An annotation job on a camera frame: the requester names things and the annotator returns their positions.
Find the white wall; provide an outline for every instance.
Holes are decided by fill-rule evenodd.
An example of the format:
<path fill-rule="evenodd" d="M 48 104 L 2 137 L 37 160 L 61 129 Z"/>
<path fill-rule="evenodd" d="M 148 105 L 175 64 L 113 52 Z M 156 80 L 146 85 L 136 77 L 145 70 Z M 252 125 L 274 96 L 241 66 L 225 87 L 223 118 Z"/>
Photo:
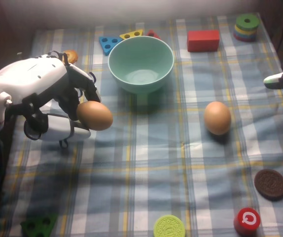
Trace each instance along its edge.
<path fill-rule="evenodd" d="M 0 0 L 17 28 L 66 28 L 257 11 L 260 0 Z"/>

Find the red cylinder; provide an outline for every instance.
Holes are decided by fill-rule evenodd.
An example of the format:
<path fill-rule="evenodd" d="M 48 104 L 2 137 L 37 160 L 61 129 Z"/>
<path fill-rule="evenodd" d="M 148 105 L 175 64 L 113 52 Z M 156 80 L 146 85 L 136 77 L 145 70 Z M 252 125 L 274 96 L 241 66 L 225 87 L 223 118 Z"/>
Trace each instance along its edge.
<path fill-rule="evenodd" d="M 241 209 L 234 219 L 234 227 L 242 236 L 254 235 L 260 223 L 260 215 L 249 207 Z"/>

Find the brown egg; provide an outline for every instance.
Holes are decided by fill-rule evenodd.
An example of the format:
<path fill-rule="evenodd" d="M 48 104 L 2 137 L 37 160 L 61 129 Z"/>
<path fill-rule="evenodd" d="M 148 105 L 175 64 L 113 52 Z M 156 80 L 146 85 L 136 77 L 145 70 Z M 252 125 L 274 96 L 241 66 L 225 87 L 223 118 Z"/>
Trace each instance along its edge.
<path fill-rule="evenodd" d="M 96 101 L 79 104 L 77 116 L 81 123 L 95 131 L 105 130 L 113 123 L 111 111 L 105 105 Z"/>
<path fill-rule="evenodd" d="M 231 114 L 226 105 L 214 101 L 206 106 L 204 121 L 208 131 L 215 135 L 222 135 L 230 129 Z"/>

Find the tablecloth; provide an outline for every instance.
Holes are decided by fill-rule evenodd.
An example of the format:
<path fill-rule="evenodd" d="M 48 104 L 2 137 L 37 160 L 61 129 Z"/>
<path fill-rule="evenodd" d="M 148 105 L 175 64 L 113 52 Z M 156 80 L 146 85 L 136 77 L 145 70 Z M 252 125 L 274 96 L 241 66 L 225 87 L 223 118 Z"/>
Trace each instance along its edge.
<path fill-rule="evenodd" d="M 243 207 L 259 212 L 259 236 L 283 236 L 283 200 L 266 200 L 253 184 L 264 168 L 283 175 L 283 90 L 263 85 L 280 64 L 262 24 L 256 42 L 233 37 L 236 17 L 38 31 L 31 56 L 76 50 L 76 65 L 95 74 L 114 122 L 62 150 L 58 143 L 29 140 L 24 120 L 17 119 L 0 236 L 21 236 L 20 222 L 57 213 L 53 237 L 151 237 L 166 214 L 180 218 L 187 237 L 235 237 L 233 219 Z M 99 44 L 100 36 L 137 29 L 153 29 L 176 59 L 171 81 L 147 96 L 116 85 Z M 187 31 L 207 29 L 219 30 L 218 51 L 187 52 Z M 212 101 L 232 114 L 224 140 L 204 126 Z M 63 113 L 55 101 L 46 106 Z"/>

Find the hole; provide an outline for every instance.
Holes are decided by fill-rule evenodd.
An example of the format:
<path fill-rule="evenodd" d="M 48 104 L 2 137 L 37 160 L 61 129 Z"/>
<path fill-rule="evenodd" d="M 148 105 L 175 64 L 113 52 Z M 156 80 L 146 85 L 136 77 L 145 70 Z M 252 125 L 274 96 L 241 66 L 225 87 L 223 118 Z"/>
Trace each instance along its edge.
<path fill-rule="evenodd" d="M 35 224 L 30 222 L 27 226 L 28 230 L 33 230 L 35 228 Z"/>
<path fill-rule="evenodd" d="M 51 220 L 49 218 L 43 219 L 43 225 L 48 226 L 51 223 Z"/>

